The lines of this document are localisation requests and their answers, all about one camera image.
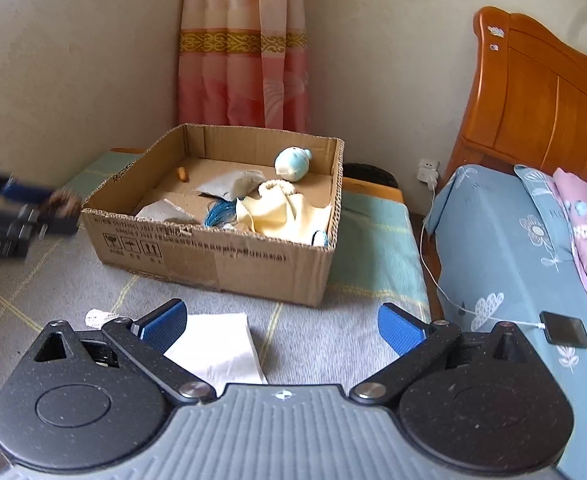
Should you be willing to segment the white folded tissue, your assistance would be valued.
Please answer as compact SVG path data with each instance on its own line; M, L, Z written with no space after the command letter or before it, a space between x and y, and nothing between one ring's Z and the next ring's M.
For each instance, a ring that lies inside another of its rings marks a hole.
M208 382L217 394L229 384L268 383L246 313L188 315L184 333L164 356Z

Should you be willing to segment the wooden bed headboard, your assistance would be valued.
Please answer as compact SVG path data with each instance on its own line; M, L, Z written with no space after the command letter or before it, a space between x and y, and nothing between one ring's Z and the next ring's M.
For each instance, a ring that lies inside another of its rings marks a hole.
M473 17L475 78L445 170L561 168L587 182L587 55L520 13L484 6Z

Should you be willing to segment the black smartphone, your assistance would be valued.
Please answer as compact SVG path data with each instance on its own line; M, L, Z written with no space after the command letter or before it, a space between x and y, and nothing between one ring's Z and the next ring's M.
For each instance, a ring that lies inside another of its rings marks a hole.
M544 325L543 331L549 344L587 349L587 331L579 318L542 311L540 320Z

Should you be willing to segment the white wall charger plug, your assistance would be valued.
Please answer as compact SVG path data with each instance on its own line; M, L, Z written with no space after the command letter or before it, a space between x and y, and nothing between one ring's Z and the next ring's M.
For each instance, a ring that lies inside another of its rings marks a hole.
M416 178L426 184L430 191L435 191L439 181L439 162L435 159L420 159Z

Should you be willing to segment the grey and teal checked mat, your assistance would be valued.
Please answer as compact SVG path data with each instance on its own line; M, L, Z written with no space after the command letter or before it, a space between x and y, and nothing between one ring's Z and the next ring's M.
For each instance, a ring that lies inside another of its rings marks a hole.
M47 322L61 318L80 330L91 309L137 318L171 298L194 316L246 315L272 384L350 388L394 359L377 330L381 304L429 318L409 213L394 200L343 194L338 245L317 308L142 278L101 263L85 231L49 236L22 259L0 260L0 388Z

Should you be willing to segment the grey fabric sachet bag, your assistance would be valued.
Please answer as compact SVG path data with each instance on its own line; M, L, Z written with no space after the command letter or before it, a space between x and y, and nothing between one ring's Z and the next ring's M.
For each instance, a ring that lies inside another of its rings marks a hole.
M266 176L259 170L238 170L221 174L196 188L199 194L220 198L232 202L253 193Z

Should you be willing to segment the white printed card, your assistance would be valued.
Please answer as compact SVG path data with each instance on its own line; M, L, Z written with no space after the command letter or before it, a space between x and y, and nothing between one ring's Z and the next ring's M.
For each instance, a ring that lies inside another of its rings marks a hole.
M84 322L92 330L100 330L105 324L115 320L119 315L114 312L107 312L98 309L91 309L86 313Z

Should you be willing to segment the pink patterned curtain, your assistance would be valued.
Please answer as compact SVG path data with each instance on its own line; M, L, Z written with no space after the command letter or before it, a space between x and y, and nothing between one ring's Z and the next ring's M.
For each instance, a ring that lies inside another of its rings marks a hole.
M183 0L179 121L306 132L304 0Z

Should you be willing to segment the cream cloth pouch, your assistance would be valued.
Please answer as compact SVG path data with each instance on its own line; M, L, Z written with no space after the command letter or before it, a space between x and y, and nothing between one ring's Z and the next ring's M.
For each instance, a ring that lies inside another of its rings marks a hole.
M271 188L260 198L236 202L236 226L286 242L311 245L317 232L328 233L333 207L313 206L303 194L286 195Z

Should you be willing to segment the open cardboard box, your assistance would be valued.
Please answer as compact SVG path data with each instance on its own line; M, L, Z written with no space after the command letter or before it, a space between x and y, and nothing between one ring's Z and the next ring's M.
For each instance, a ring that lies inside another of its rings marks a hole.
M221 174L259 170L272 179L285 148L307 148L309 173L298 183L315 207L331 205L325 246L204 225L211 198L196 188ZM317 307L336 250L344 143L337 138L251 127L184 124L155 143L88 196L82 223L100 261L159 280L219 292ZM184 167L188 181L179 180ZM166 198L200 224L137 220L144 206Z

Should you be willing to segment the black waste bin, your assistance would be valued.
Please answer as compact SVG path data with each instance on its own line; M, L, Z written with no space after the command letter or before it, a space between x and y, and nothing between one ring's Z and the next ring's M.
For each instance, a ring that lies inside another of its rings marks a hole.
M348 162L343 165L343 176L353 180L374 183L386 188L398 188L397 179L389 171L377 166Z

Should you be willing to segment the blue floral bed sheet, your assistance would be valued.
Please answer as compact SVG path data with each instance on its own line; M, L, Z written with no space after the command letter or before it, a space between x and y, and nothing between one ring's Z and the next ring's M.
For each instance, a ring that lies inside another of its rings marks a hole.
M441 263L445 317L469 332L519 323L574 411L559 468L587 479L587 349L549 344L540 320L542 311L572 316L587 331L587 279L553 178L527 166L511 174L461 166L435 198L426 231Z

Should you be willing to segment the white and blue plush toy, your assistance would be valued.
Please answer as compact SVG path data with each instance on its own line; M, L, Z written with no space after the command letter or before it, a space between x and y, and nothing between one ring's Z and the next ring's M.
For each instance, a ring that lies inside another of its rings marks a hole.
M311 151L306 148L285 148L275 158L275 174L288 182L298 182L309 171L312 157Z

